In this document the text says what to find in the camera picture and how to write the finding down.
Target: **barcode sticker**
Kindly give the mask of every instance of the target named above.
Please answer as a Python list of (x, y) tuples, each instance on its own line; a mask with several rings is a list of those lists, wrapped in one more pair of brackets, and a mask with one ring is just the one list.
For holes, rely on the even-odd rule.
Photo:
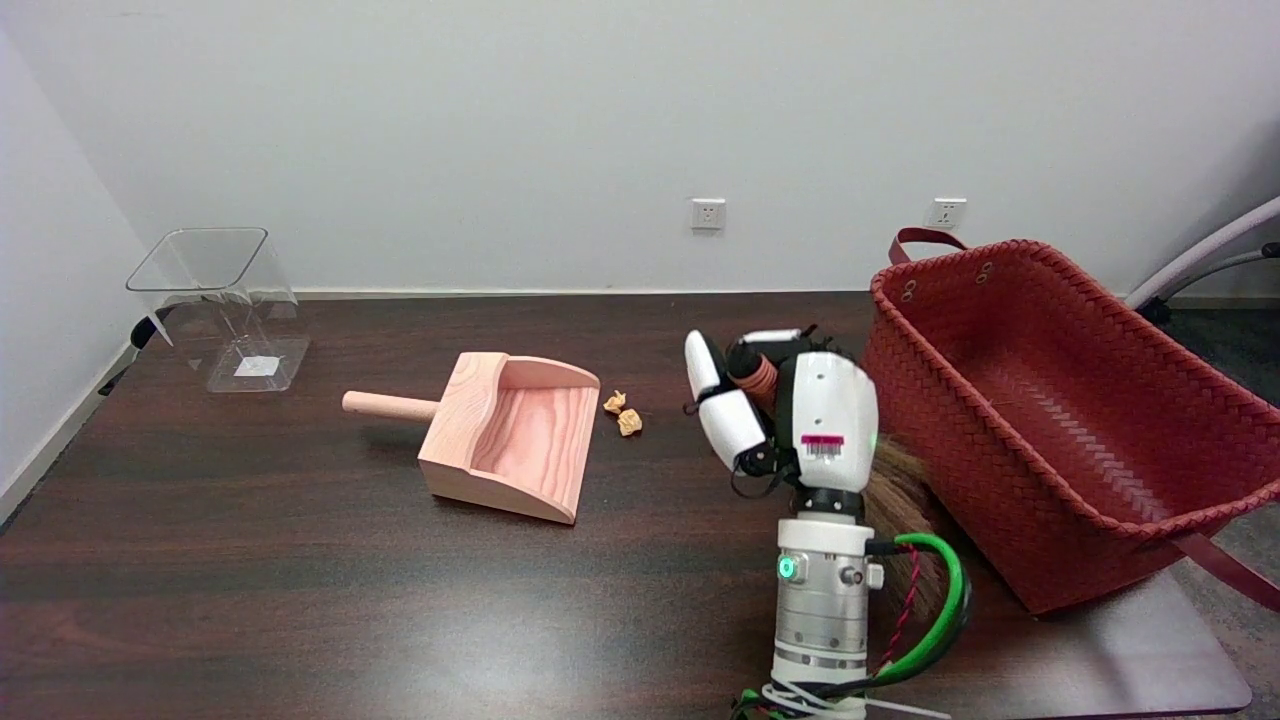
[(845, 436), (800, 436), (800, 445), (809, 457), (829, 460), (840, 457), (845, 448)]
[(236, 368), (236, 377), (265, 378), (268, 375), (274, 375), (276, 368), (279, 366), (279, 357), (271, 357), (270, 355), (251, 355), (241, 359), (239, 366)]

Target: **robotic arm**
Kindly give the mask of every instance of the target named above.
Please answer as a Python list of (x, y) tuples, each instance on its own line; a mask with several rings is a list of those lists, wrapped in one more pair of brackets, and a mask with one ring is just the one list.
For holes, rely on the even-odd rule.
[(772, 475), (760, 496), (795, 488), (796, 518), (778, 521), (772, 682), (754, 700), (744, 694), (735, 719), (760, 706), (864, 720), (867, 705), (887, 705), (856, 694), (887, 684), (868, 676), (867, 657), (868, 594), (884, 582), (883, 566), (868, 561), (874, 532), (861, 498), (876, 455), (876, 386), (813, 331), (754, 332), (724, 352), (698, 331), (685, 338), (692, 406), (735, 483)]

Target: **crumpled paper ball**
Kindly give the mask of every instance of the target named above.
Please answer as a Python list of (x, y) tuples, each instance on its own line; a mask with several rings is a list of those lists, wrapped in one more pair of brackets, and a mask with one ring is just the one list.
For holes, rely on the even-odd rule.
[(622, 432), (622, 437), (639, 433), (644, 428), (644, 423), (640, 421), (640, 414), (635, 410), (623, 410), (618, 415), (618, 430)]
[(604, 410), (614, 415), (622, 414), (622, 407), (627, 404), (627, 393), (613, 391), (613, 397), (604, 401)]

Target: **baseboard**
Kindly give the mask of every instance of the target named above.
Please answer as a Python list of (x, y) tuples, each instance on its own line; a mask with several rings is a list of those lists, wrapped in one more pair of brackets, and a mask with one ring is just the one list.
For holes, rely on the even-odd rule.
[(27, 461), (22, 464), (18, 473), (14, 474), (13, 482), (9, 487), (0, 493), (0, 524), (4, 524), (13, 515), (14, 510), (22, 506), (23, 501), (31, 495), (31, 491), (36, 487), (36, 483), (45, 477), (49, 468), (52, 466), (54, 461), (58, 460), (59, 454), (70, 443), (76, 433), (79, 432), (84, 421), (88, 420), (90, 415), (97, 410), (97, 406), (105, 400), (97, 393), (97, 388), (106, 384), (106, 380), (115, 377), (116, 373), (123, 370), (133, 361), (137, 356), (137, 350), (133, 346), (125, 343), (120, 348), (120, 354), (116, 356), (115, 361), (101, 374), (101, 377), (90, 387), (84, 388), (82, 392), (82, 398), (70, 410), (63, 415), (63, 419), (54, 427), (45, 441), (37, 447)]
[[(298, 300), (411, 300), (419, 297), (526, 297), (545, 295), (745, 295), (751, 292), (868, 292), (867, 288), (732, 288), (732, 290), (689, 290), (689, 288), (595, 288), (595, 290), (547, 290), (547, 288), (346, 288), (346, 287), (307, 287), (296, 290)], [(1128, 296), (1117, 292), (1121, 301)], [(1280, 307), (1280, 297), (1196, 297), (1178, 296), (1169, 301), (1170, 307), (1197, 310), (1252, 310)]]
[(1280, 297), (1174, 296), (1169, 306), (1175, 310), (1272, 310), (1280, 307)]
[(343, 288), (343, 287), (306, 287), (293, 291), (298, 300), (410, 300), (417, 297), (530, 297), (548, 295), (746, 295), (753, 292), (867, 292), (867, 288), (856, 290), (849, 287), (824, 288), (797, 288), (797, 287), (771, 287), (771, 288), (636, 288), (636, 287), (605, 287), (605, 288)]

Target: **red basket handle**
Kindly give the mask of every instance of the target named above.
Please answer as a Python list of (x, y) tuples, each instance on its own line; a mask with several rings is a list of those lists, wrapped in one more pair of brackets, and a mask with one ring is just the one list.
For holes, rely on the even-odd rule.
[(1187, 533), (1169, 539), (1187, 557), (1240, 594), (1272, 612), (1280, 612), (1280, 587), (1257, 574), (1201, 533)]
[(931, 231), (928, 228), (902, 228), (897, 231), (897, 234), (893, 237), (893, 242), (888, 245), (890, 263), (901, 265), (902, 263), (911, 261), (911, 259), (906, 255), (906, 250), (902, 250), (902, 246), (908, 242), (929, 242), (933, 245), (950, 245), (956, 250), (969, 250), (963, 242), (942, 231)]

